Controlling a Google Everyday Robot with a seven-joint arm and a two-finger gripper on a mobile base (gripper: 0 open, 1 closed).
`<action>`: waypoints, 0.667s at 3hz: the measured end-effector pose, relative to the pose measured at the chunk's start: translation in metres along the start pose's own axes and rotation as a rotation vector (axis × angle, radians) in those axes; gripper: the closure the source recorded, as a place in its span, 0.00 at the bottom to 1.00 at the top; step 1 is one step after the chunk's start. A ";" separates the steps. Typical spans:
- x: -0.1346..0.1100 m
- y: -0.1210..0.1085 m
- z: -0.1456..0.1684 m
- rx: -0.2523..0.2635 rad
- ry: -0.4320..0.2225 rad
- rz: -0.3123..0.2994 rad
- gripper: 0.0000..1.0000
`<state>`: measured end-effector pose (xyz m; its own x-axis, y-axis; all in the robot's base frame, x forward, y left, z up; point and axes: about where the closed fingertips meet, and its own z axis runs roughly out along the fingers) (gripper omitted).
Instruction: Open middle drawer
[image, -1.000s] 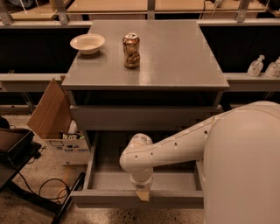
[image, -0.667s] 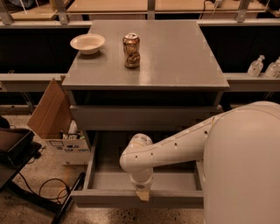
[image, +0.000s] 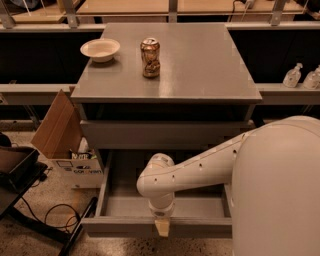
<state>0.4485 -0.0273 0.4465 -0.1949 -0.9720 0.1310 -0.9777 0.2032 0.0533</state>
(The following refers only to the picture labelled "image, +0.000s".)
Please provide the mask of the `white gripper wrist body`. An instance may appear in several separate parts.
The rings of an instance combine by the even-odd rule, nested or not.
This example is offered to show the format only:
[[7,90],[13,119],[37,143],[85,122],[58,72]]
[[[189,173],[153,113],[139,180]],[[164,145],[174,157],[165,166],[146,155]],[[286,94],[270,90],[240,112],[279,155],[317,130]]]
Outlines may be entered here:
[[174,210],[174,200],[172,198],[152,198],[148,202],[151,214],[155,218],[170,218]]

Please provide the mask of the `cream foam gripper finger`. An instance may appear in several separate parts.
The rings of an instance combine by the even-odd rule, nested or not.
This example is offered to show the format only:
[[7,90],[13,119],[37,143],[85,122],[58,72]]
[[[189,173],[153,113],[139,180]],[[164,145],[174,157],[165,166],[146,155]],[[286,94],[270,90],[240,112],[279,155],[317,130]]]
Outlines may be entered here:
[[168,237],[170,231],[170,220],[169,219],[156,219],[155,226],[158,234],[161,237]]

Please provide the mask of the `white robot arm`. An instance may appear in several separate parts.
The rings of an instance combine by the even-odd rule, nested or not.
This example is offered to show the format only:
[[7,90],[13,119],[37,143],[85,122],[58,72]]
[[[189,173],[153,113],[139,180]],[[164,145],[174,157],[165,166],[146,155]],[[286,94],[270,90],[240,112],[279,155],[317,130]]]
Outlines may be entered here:
[[222,183],[232,185],[232,256],[320,256],[320,120],[273,121],[177,165],[158,153],[137,190],[165,235],[175,192]]

